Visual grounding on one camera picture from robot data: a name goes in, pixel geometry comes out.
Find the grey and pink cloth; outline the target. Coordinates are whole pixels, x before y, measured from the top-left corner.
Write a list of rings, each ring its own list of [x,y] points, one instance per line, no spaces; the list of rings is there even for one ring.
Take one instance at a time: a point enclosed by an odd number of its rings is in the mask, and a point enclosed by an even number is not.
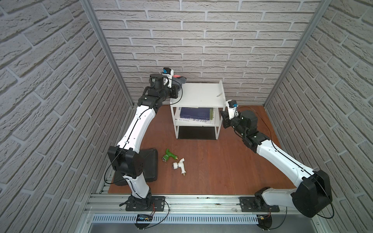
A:
[[[180,75],[174,75],[174,76],[173,76],[173,80],[174,80],[175,82],[178,82],[180,85],[183,85],[183,84],[186,83],[187,78],[184,77],[184,76],[180,76]]]

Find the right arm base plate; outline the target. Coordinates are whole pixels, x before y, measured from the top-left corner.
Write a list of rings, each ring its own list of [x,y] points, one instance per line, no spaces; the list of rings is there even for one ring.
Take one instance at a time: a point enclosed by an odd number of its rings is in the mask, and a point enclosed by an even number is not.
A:
[[[267,205],[262,197],[239,197],[242,212],[280,212],[277,205]]]

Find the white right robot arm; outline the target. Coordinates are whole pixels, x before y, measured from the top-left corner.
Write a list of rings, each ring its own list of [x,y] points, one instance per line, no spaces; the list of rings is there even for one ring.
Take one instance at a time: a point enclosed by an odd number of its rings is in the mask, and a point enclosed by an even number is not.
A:
[[[297,161],[258,131],[254,112],[229,108],[220,115],[224,128],[233,128],[247,148],[273,164],[295,186],[293,189],[262,188],[255,194],[257,203],[295,208],[306,217],[314,217],[333,205],[329,175]]]

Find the white metal bookshelf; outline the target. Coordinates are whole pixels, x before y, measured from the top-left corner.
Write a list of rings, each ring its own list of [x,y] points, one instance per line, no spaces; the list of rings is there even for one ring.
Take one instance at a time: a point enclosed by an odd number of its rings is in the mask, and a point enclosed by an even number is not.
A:
[[[222,81],[218,83],[185,83],[182,88],[179,92],[179,98],[171,99],[170,104],[176,138],[217,140],[222,124],[220,110],[225,109],[225,93]],[[220,116],[219,126],[177,126],[174,116],[179,107],[217,108]]]

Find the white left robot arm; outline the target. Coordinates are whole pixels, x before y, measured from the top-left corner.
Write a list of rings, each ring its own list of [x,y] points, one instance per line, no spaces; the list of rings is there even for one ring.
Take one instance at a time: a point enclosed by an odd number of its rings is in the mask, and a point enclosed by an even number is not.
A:
[[[151,74],[150,85],[138,100],[136,114],[127,132],[116,146],[110,146],[107,151],[110,166],[122,175],[122,179],[131,188],[130,198],[133,203],[148,207],[152,196],[143,174],[145,159],[139,155],[145,133],[163,102],[166,99],[177,99],[186,81],[183,76]]]

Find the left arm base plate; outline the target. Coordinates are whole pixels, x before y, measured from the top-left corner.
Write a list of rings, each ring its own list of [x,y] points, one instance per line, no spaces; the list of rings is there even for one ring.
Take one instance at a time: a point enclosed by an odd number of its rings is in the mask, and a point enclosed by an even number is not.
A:
[[[165,206],[164,196],[151,196],[150,198],[138,199],[130,196],[124,203],[125,210],[129,212],[163,212]]]

